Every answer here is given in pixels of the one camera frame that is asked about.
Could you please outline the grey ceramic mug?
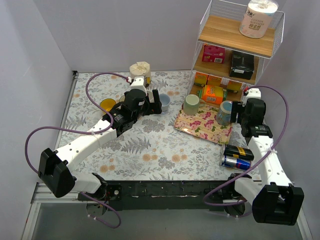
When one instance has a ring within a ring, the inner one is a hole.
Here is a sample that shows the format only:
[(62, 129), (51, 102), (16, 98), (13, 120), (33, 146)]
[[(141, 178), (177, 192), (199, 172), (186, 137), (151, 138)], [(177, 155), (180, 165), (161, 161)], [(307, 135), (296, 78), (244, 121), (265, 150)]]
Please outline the grey ceramic mug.
[(168, 110), (169, 110), (171, 99), (165, 93), (161, 93), (159, 95), (159, 99), (160, 99), (160, 102), (161, 102), (161, 113), (162, 114), (166, 114), (168, 112)]

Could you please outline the blue ceramic mug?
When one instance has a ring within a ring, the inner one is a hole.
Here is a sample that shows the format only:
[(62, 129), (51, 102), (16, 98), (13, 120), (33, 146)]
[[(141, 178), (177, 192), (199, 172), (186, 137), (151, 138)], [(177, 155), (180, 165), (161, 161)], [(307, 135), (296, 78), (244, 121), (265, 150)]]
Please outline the blue ceramic mug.
[(228, 126), (231, 123), (232, 102), (229, 100), (223, 101), (216, 115), (216, 121), (221, 126)]

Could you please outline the yellow ceramic mug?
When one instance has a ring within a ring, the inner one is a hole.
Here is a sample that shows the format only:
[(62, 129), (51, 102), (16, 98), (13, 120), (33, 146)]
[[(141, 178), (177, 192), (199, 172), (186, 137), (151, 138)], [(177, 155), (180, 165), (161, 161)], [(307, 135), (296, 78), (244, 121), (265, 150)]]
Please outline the yellow ceramic mug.
[(105, 115), (109, 112), (117, 102), (112, 98), (106, 98), (100, 102), (100, 107), (102, 108), (102, 114)]

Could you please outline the green ceramic mug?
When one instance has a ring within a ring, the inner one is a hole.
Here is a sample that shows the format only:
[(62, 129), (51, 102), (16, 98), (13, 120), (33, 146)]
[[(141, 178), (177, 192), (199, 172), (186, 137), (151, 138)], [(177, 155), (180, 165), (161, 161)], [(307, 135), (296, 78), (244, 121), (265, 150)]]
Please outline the green ceramic mug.
[(194, 116), (198, 113), (199, 107), (203, 107), (205, 104), (205, 101), (197, 95), (189, 94), (184, 100), (183, 111), (186, 115)]

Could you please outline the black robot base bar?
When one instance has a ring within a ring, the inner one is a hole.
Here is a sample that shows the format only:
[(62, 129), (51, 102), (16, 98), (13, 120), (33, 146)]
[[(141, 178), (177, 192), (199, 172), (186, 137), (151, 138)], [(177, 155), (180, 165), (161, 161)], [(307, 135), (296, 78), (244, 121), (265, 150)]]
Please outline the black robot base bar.
[(142, 180), (108, 181), (98, 200), (122, 210), (193, 210), (222, 208), (204, 204), (203, 198), (223, 180)]

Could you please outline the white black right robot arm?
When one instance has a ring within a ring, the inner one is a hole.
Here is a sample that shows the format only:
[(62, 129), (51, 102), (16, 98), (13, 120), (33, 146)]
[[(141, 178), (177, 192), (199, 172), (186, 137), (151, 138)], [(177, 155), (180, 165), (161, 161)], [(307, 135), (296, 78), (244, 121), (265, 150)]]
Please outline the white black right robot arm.
[(232, 123), (239, 123), (241, 134), (258, 165), (261, 185), (248, 177), (240, 177), (226, 186), (232, 199), (243, 196), (251, 205), (258, 223), (295, 225), (304, 200), (302, 188), (293, 186), (285, 174), (277, 153), (272, 149), (273, 134), (263, 123), (266, 104), (261, 99), (248, 98), (245, 103), (234, 101)]

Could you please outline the speckled white ceramic mug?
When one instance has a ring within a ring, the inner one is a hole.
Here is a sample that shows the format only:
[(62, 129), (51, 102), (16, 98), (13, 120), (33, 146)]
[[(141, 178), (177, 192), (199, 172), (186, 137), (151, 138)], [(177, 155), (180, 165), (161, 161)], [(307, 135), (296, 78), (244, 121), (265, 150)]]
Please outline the speckled white ceramic mug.
[(153, 93), (149, 90), (147, 91), (147, 96), (148, 96), (150, 102), (154, 99)]

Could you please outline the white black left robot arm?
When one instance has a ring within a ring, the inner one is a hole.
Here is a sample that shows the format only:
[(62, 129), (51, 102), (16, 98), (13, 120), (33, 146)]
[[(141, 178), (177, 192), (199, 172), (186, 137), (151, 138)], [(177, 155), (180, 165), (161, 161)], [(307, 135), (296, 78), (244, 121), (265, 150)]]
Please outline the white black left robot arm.
[(75, 169), (85, 158), (130, 130), (139, 116), (162, 113), (158, 90), (152, 91), (153, 102), (148, 94), (139, 89), (125, 93), (125, 100), (117, 103), (95, 126), (84, 135), (54, 151), (45, 149), (40, 156), (38, 176), (61, 198), (71, 191), (85, 192), (95, 200), (101, 200), (107, 193), (107, 182), (97, 173), (77, 174)]

